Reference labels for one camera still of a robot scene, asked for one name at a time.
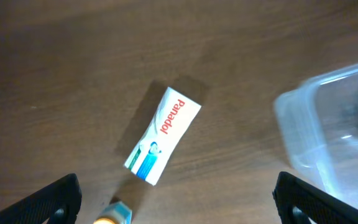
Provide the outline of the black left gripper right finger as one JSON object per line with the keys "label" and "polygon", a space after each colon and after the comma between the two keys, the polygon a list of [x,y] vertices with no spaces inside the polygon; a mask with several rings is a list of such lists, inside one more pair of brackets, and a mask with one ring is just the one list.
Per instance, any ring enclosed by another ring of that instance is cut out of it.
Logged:
{"label": "black left gripper right finger", "polygon": [[358,224],[358,209],[288,172],[280,172],[272,192],[283,224]]}

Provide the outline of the white Panadol medicine box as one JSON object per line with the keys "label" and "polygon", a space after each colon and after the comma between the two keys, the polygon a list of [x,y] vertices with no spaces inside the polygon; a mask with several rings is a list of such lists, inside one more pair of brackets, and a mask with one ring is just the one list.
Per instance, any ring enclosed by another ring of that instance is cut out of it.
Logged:
{"label": "white Panadol medicine box", "polygon": [[156,185],[172,152],[200,109],[201,105],[168,87],[124,167],[150,185]]}

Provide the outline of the gold lid balm jar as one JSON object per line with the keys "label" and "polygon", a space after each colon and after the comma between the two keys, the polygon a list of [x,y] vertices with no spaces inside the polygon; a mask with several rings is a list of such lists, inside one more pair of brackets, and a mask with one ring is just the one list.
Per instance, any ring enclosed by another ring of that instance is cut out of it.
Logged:
{"label": "gold lid balm jar", "polygon": [[110,204],[93,224],[131,224],[132,210],[122,201]]}

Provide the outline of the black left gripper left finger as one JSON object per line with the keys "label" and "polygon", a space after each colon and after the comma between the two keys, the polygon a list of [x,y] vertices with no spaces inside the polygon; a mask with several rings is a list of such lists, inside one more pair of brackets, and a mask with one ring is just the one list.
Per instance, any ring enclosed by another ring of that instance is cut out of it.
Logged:
{"label": "black left gripper left finger", "polygon": [[81,207],[76,174],[61,179],[0,211],[0,224],[74,224]]}

